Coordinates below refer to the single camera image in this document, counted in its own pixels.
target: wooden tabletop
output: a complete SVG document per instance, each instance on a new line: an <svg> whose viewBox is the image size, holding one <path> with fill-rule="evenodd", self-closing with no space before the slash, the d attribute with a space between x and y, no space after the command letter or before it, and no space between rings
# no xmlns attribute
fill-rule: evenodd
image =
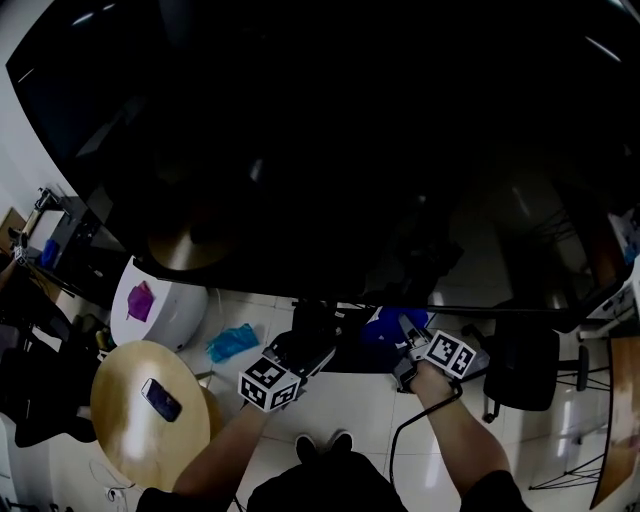
<svg viewBox="0 0 640 512"><path fill-rule="evenodd" d="M142 396L150 378L182 405L175 422ZM134 341L109 353L91 389L91 419L118 471L143 487L170 491L214 434L202 389L182 360L157 343Z"/></svg>

